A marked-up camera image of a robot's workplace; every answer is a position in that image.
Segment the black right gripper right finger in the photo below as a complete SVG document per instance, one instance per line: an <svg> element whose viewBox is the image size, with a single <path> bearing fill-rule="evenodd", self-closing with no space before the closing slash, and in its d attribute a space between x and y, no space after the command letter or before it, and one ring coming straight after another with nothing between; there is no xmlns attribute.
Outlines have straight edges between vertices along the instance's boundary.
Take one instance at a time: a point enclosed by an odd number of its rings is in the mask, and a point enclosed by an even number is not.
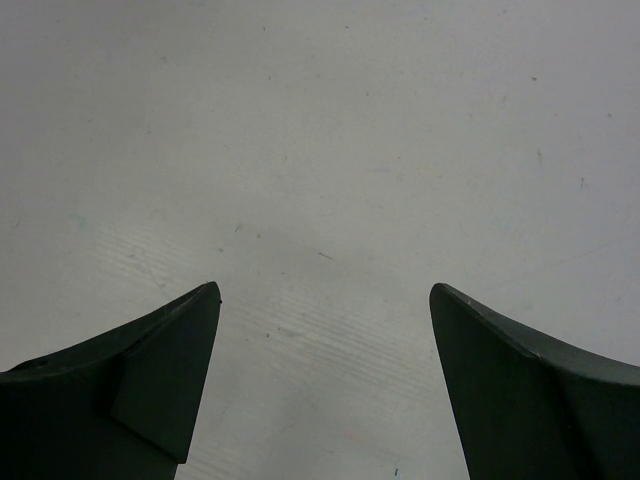
<svg viewBox="0 0 640 480"><path fill-rule="evenodd" d="M636 479L639 369L438 283L429 296L472 479Z"/></svg>

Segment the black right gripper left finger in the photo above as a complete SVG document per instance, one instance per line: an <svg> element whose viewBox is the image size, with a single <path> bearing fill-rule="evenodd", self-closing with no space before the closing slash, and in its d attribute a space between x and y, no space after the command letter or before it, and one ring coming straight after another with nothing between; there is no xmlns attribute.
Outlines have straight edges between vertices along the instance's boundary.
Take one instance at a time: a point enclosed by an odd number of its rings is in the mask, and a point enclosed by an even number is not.
<svg viewBox="0 0 640 480"><path fill-rule="evenodd" d="M2 478L174 478L189 454L219 315L219 287L204 283L2 372Z"/></svg>

